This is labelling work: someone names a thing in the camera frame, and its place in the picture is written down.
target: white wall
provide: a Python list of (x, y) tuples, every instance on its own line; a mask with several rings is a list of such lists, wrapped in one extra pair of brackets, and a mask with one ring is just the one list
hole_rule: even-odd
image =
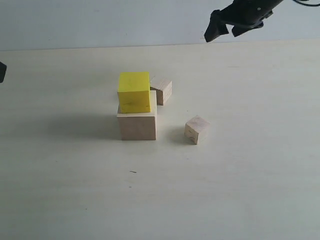
[[(232, 0), (0, 0), (0, 50), (204, 43)], [(285, 0), (265, 27), (216, 42), (320, 37), (320, 8)]]

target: white table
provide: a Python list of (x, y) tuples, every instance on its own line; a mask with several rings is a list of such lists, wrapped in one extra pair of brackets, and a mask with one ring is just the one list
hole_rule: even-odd
[[(319, 239), (320, 40), (0, 60), (0, 239)], [(119, 140), (125, 71), (173, 81), (156, 141)], [(195, 115), (212, 128), (190, 145)]]

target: yellow block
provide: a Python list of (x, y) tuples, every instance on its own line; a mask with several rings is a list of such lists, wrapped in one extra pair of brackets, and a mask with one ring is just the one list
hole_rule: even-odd
[(121, 113), (150, 113), (150, 80), (148, 72), (122, 72), (118, 98)]

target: large wooden block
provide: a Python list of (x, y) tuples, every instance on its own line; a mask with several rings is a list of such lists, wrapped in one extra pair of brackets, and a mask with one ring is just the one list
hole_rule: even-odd
[(189, 138), (194, 144), (198, 144), (207, 137), (210, 123), (196, 115), (184, 127), (184, 135)]
[(157, 138), (157, 95), (150, 91), (150, 112), (121, 113), (118, 108), (122, 140), (156, 140)]
[(172, 95), (172, 81), (165, 78), (153, 77), (150, 81), (150, 89), (156, 91), (157, 104), (164, 105)]
[(150, 79), (148, 72), (122, 72), (119, 76), (118, 98), (123, 114), (149, 113)]

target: black cable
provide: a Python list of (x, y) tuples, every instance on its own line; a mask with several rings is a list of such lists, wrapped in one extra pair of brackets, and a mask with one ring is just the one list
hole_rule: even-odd
[(303, 6), (307, 6), (307, 7), (320, 7), (320, 3), (317, 4), (309, 4), (309, 3), (304, 3), (307, 2), (309, 0), (292, 0), (294, 2), (296, 2), (297, 4), (303, 5)]

